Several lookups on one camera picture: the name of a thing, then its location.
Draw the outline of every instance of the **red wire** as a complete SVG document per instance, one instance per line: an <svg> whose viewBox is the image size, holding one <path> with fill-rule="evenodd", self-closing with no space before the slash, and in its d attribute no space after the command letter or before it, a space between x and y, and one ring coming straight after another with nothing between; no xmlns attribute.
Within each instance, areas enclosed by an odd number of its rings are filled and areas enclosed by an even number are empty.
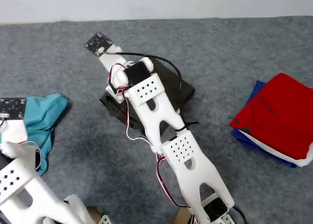
<svg viewBox="0 0 313 224"><path fill-rule="evenodd" d="M195 223L195 215L192 215L190 224L194 224L194 223Z"/></svg>
<svg viewBox="0 0 313 224"><path fill-rule="evenodd" d="M156 164L156 167L157 167L157 168L156 168L156 176L157 176L158 181L160 182L160 184L161 184L161 186L162 186L162 188L163 188L165 194L167 195L167 197L170 199L170 201L171 201L173 204L175 204L175 205L178 206L178 207L188 207L188 208L189 208L189 206L187 206L187 205L177 204L176 201L175 201L175 200L173 199L173 197L171 196L171 194L170 194L170 192L168 191L168 189L166 188L165 183L164 183L164 181L163 181L163 179L162 179L162 177L161 177L161 174L160 174L160 172L159 172L159 165L160 165L160 163L161 163L162 161L164 161L164 160L165 160L165 157L164 157L164 156L160 156L160 157L157 159L157 164Z"/></svg>
<svg viewBox="0 0 313 224"><path fill-rule="evenodd" d="M125 68L125 66L122 65L122 64L119 64L119 63L113 64L112 67L111 67L111 69L110 69L110 74L109 74L109 80L110 80L110 81L111 81L111 78L112 78L112 70L113 70L113 67L114 67L115 65L120 65L120 66L122 66L123 68Z"/></svg>

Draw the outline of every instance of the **stack of folded fabric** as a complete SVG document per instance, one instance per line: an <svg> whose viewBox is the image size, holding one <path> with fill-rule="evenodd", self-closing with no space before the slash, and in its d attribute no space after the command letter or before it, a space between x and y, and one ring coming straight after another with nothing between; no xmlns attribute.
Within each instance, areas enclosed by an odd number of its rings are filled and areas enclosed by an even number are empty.
<svg viewBox="0 0 313 224"><path fill-rule="evenodd" d="M280 73L257 82L246 106L231 121L232 135L291 167L313 159L313 89Z"/></svg>

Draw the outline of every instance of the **black circuit board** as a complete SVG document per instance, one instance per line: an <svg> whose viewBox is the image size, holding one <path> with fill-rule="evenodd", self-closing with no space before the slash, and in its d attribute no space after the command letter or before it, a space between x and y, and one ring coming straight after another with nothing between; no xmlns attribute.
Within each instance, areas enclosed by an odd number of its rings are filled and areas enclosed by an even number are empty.
<svg viewBox="0 0 313 224"><path fill-rule="evenodd" d="M24 119L27 98L0 98L0 113L8 114L7 120Z"/></svg>
<svg viewBox="0 0 313 224"><path fill-rule="evenodd" d="M85 44L85 48L95 56L100 57L103 52L98 52L98 50L103 47L103 51L105 52L111 47L111 45L113 45L113 41L101 32L98 32Z"/></svg>

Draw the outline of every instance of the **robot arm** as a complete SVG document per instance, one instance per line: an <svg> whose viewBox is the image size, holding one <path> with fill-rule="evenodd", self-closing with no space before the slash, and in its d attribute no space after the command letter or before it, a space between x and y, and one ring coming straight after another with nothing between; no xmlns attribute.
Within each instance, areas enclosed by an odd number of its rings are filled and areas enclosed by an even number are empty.
<svg viewBox="0 0 313 224"><path fill-rule="evenodd" d="M96 55L107 71L110 72L109 86L106 90L119 102L128 99L139 119L141 120L151 150L164 156L172 167L179 182L180 190L189 205L189 210L201 224L222 223L222 217L234 206L234 200L226 188L216 167L203 154L198 143L188 130L181 116L172 107L164 86L156 73L152 73L153 64L149 58L139 62L127 63L121 56L121 48L98 33L92 37L85 47ZM116 91L121 86L127 86L123 93ZM152 111L147 101L153 100L156 108ZM161 143L159 124L167 122L177 131L172 141ZM185 162L190 160L191 167L187 168ZM205 183L214 189L215 194L201 203L200 185ZM217 201L220 213L210 214L203 208L214 206Z"/></svg>
<svg viewBox="0 0 313 224"><path fill-rule="evenodd" d="M12 106L0 110L5 111L10 108ZM12 224L39 224L42 223L43 218L46 224L95 224L96 222L76 195L70 195L65 201L59 200L37 175L36 148L24 142L19 143L27 140L23 113L19 119L11 119L12 116L13 114L3 119L0 127L1 212ZM23 190L26 190L33 199L30 207L24 205L18 197ZM100 223L111 224L107 216L103 216Z"/></svg>

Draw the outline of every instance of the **white wire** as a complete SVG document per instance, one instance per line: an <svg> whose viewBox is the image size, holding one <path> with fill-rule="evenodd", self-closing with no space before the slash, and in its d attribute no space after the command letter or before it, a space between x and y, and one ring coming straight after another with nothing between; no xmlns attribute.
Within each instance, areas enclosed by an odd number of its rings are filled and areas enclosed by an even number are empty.
<svg viewBox="0 0 313 224"><path fill-rule="evenodd" d="M135 64L135 63L136 62L134 62L134 61L128 61L128 62L126 62L125 66L130 67L132 64Z"/></svg>
<svg viewBox="0 0 313 224"><path fill-rule="evenodd" d="M130 140L132 140L132 141L141 139L141 140L145 141L146 143L148 143L148 144L152 147L151 142L149 142L149 141L148 141L147 139L145 139L144 137L135 137L135 138L132 138L132 137L129 136L129 134L128 134L128 129L129 129L129 103L128 103L127 98L126 98L126 97L124 97L124 98L125 98L126 105L127 105L127 127L126 127L126 136L127 136L127 138L130 139Z"/></svg>
<svg viewBox="0 0 313 224"><path fill-rule="evenodd" d="M196 216L195 216L195 215L193 215L193 217L194 217L193 224L197 224L197 223L198 223L198 221L197 221L197 219L196 219Z"/></svg>
<svg viewBox="0 0 313 224"><path fill-rule="evenodd" d="M160 162L159 162L158 159L157 159L158 163L161 163L161 162L164 161L164 160L165 160L165 158L162 159L162 160L160 160ZM157 177L157 180L158 180L158 182L160 183L160 185L161 185L161 187L162 187L164 193L165 193L166 196L168 197L168 199L169 199L173 204L177 205L177 204L174 202L174 200L173 200L173 198L171 197L171 195L168 193L168 191L167 191L167 189L166 189L166 187L165 187L165 184L162 182L161 178L159 177L157 168L156 168L156 177Z"/></svg>
<svg viewBox="0 0 313 224"><path fill-rule="evenodd" d="M41 153L41 149L40 149L40 147L38 146L38 144L37 144L36 142L32 141L32 140L23 141L23 142L20 142L19 144L20 144L20 145L25 145L25 144L28 143L28 142L33 143L34 146L35 146L35 147L38 149L38 151L39 151L40 162L39 162L39 165L35 168L35 170L37 170L37 169L39 169L40 166L41 166L41 162L43 161L43 155L42 155L42 153Z"/></svg>

